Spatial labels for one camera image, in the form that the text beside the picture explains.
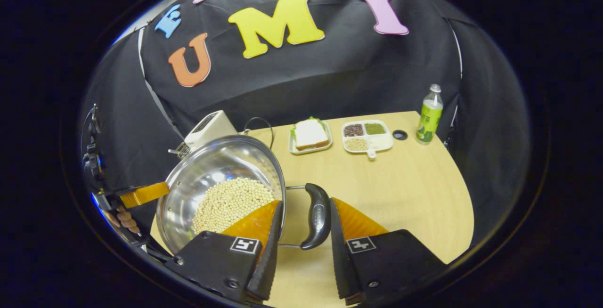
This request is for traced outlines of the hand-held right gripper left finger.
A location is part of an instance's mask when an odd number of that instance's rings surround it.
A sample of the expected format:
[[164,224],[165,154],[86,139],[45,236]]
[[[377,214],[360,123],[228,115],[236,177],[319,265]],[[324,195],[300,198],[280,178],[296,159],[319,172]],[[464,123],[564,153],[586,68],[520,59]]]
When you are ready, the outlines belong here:
[[282,201],[275,200],[237,222],[230,235],[202,232],[166,267],[188,282],[240,304],[269,299],[277,267]]

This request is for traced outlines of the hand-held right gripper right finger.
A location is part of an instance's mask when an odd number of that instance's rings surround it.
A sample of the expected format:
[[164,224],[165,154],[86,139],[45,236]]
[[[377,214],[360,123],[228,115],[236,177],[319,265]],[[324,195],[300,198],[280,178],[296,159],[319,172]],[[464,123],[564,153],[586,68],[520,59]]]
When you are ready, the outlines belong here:
[[388,305],[420,290],[447,265],[407,229],[388,231],[332,198],[334,276],[347,305]]

